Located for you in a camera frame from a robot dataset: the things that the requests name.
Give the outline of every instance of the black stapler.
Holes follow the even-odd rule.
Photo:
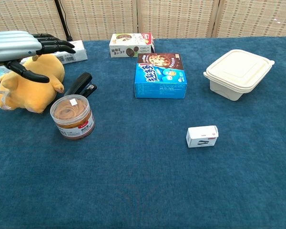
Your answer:
[[[70,94],[80,94],[86,98],[96,90],[97,86],[92,84],[92,76],[90,73],[81,74],[71,87],[66,91],[64,96]]]

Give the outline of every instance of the woven screen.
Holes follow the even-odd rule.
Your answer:
[[[65,39],[53,0],[0,0],[0,31],[49,33]]]
[[[74,40],[108,40],[113,33],[137,29],[136,0],[64,0]]]
[[[213,36],[286,36],[286,0],[221,0]]]
[[[211,37],[218,0],[138,0],[140,32],[156,38]]]

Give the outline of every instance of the blue carpet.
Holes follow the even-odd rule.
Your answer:
[[[286,228],[286,37],[156,40],[183,60],[179,100],[135,99],[136,58],[84,45],[64,86],[93,75],[91,135],[65,139],[50,107],[0,110],[2,228]],[[276,62],[236,102],[202,74],[231,49]],[[218,127],[215,146],[187,148],[187,128],[202,125]]]

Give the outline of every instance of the plastic jar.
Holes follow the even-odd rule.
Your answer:
[[[51,106],[50,114],[60,133],[67,139],[83,138],[95,126],[89,102],[79,94],[67,95],[57,100]]]

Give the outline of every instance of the jar label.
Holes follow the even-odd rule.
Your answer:
[[[59,131],[61,132],[61,134],[66,137],[80,137],[84,135],[85,133],[89,132],[89,130],[91,130],[93,125],[94,125],[94,118],[91,113],[89,119],[78,127],[70,128],[70,129],[61,128],[59,126],[57,127]]]

